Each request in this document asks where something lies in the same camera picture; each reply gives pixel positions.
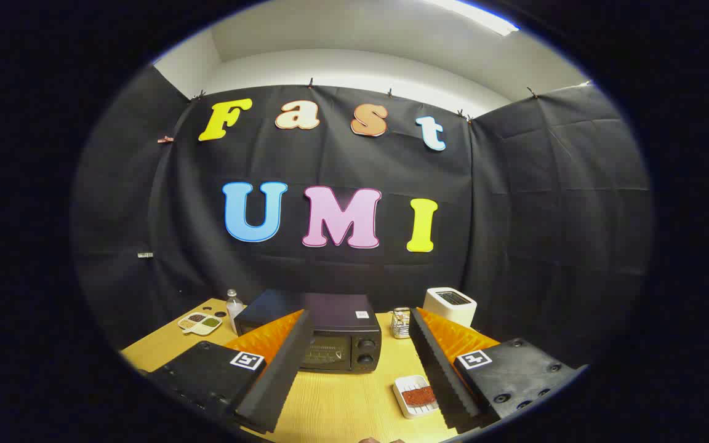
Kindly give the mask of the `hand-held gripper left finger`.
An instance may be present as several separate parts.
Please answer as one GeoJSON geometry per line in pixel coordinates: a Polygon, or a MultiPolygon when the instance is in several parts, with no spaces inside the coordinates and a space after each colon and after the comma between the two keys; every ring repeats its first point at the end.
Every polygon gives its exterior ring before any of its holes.
{"type": "Polygon", "coordinates": [[[146,379],[174,400],[227,431],[272,433],[292,389],[313,331],[308,311],[296,311],[272,359],[202,340],[147,371],[146,379]]]}

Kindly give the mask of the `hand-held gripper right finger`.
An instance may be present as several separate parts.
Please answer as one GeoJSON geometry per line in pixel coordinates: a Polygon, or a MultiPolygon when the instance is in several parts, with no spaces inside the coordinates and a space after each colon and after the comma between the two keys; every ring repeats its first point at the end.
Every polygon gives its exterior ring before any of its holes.
{"type": "Polygon", "coordinates": [[[427,309],[410,312],[410,338],[442,418],[456,431],[507,420],[580,375],[580,368],[564,364],[529,340],[499,343],[427,309]]]}

